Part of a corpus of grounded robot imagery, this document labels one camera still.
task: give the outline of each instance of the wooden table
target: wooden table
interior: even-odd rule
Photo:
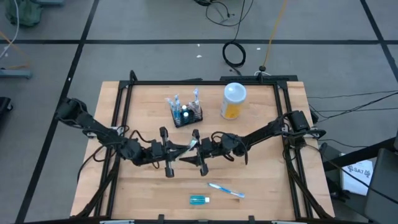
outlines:
[[[312,125],[303,83],[288,82],[288,86],[293,110],[304,111]],[[220,116],[224,86],[202,85],[198,86],[198,89],[203,121],[177,129],[165,98],[179,93],[181,102],[187,103],[193,100],[194,87],[134,86],[127,125],[131,129],[139,130],[145,139],[158,141],[161,141],[159,128],[165,126],[169,130],[171,141],[188,144],[193,129],[199,130],[201,138],[214,131],[244,136],[277,117],[271,86],[246,86],[248,95],[240,117],[228,121]],[[111,125],[117,91],[118,82],[104,82],[102,85],[95,119],[105,126]],[[280,95],[281,101],[284,102],[282,91]],[[123,112],[123,101],[121,105],[119,121]],[[308,139],[307,143],[317,147],[316,140]],[[85,157],[91,155],[99,145],[96,139],[88,140]],[[200,176],[199,167],[181,161],[173,163],[175,177],[171,179],[165,177],[164,162],[160,163],[160,169],[155,169],[151,164],[136,167],[131,161],[122,161],[112,218],[157,219],[159,214],[164,214],[166,219],[184,220],[247,220],[249,215],[254,215],[256,220],[294,220],[282,149],[281,137],[275,137],[251,148],[247,166],[244,165],[244,157],[236,157],[234,162],[229,162],[223,157],[207,159],[209,173],[205,177]],[[301,152],[309,190],[326,212],[334,216],[319,152],[310,147],[303,148]],[[90,161],[83,169],[72,215],[80,212],[98,189],[102,167],[102,163]],[[246,198],[237,198],[213,189],[207,186],[208,182],[243,192]],[[297,192],[301,214],[305,216],[299,188]],[[210,203],[192,206],[189,204],[191,195],[206,195],[210,197]],[[107,201],[106,192],[103,208],[106,207]]]

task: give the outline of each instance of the plastic jar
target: plastic jar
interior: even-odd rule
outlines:
[[[241,107],[246,99],[246,88],[240,83],[230,83],[225,86],[224,100],[221,105],[221,115],[225,119],[235,119],[241,113]]]

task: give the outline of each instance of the floor tile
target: floor tile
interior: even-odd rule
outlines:
[[[252,75],[262,63],[267,45],[244,47],[248,58],[240,70],[245,75]],[[125,80],[130,69],[136,72],[139,80],[197,77],[218,80],[222,75],[234,74],[224,63],[221,48],[220,44],[86,45],[69,97],[81,99],[87,104],[89,112],[94,113],[101,83]],[[235,50],[228,49],[227,55],[237,53]],[[238,60],[238,56],[228,58]],[[378,45],[274,45],[268,67],[267,71],[273,75],[298,75],[305,82],[307,94],[311,96],[398,89]],[[310,103],[319,110],[348,109],[381,96],[311,99]],[[398,99],[392,97],[373,108],[394,106],[397,103]],[[391,118],[397,113],[398,111],[356,112],[325,121],[319,127],[328,131],[326,138],[352,145],[369,145],[396,133],[397,123],[391,122]],[[87,140],[79,130],[58,125],[28,220],[69,216],[76,187],[76,173],[83,160],[86,143]],[[330,144],[343,152],[352,151],[333,142]]]
[[[239,21],[242,1],[224,2],[231,14],[225,24]],[[226,14],[222,5],[215,5]],[[239,39],[268,39],[282,1],[254,1],[242,21]],[[232,39],[237,27],[222,27],[205,17],[206,7],[193,1],[101,1],[89,39]],[[221,21],[211,6],[209,17]],[[276,39],[375,39],[359,1],[289,0]]]
[[[92,5],[93,0],[67,0],[63,6],[45,6],[40,23],[34,27],[20,27],[18,39],[79,40]],[[11,39],[16,26],[11,25],[4,14],[4,1],[0,1],[1,32]]]
[[[396,9],[398,2],[395,0],[367,0],[366,1],[377,26],[385,40],[398,39],[398,15]]]
[[[396,61],[396,65],[398,66],[398,45],[388,45],[388,49],[394,60]]]
[[[0,184],[0,223],[15,222],[76,50],[76,45],[19,47],[30,55],[33,77],[0,78],[0,96],[14,104],[0,135],[0,176],[6,180]],[[18,62],[10,50],[0,66]]]

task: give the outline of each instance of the toothbrush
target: toothbrush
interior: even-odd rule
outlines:
[[[229,193],[231,195],[235,195],[235,196],[238,196],[240,198],[244,198],[244,193],[235,193],[235,192],[232,192],[232,191],[230,191],[230,190],[228,190],[228,189],[226,189],[226,188],[224,188],[222,186],[219,186],[219,185],[216,185],[216,184],[212,184],[212,183],[209,183],[209,186],[210,187],[214,187],[214,188],[216,188],[218,190],[222,190],[222,191],[224,191],[226,193]]]

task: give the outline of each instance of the yellow cable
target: yellow cable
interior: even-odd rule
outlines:
[[[271,49],[271,43],[272,43],[272,40],[273,40],[274,35],[276,33],[276,30],[278,28],[278,24],[279,24],[280,18],[284,14],[284,11],[285,11],[285,8],[286,8],[286,3],[287,3],[287,0],[284,0],[284,3],[282,5],[282,9],[280,9],[278,18],[276,19],[276,22],[275,22],[275,25],[274,25],[274,30],[272,30],[271,37],[270,37],[269,42],[268,42],[266,59],[264,60],[264,63],[262,64],[262,66],[264,66],[264,67],[266,66],[266,63],[267,63],[267,60],[268,60],[268,55],[269,55],[269,51],[270,51],[269,49]]]
[[[16,66],[11,66],[8,67],[7,69],[19,69],[19,68],[29,68],[30,67],[30,60],[29,56],[25,54],[19,47],[11,43],[11,41],[5,36],[1,31],[0,31],[0,36],[6,40],[17,52],[19,52],[25,59],[26,59],[26,64],[25,65],[16,65]]]

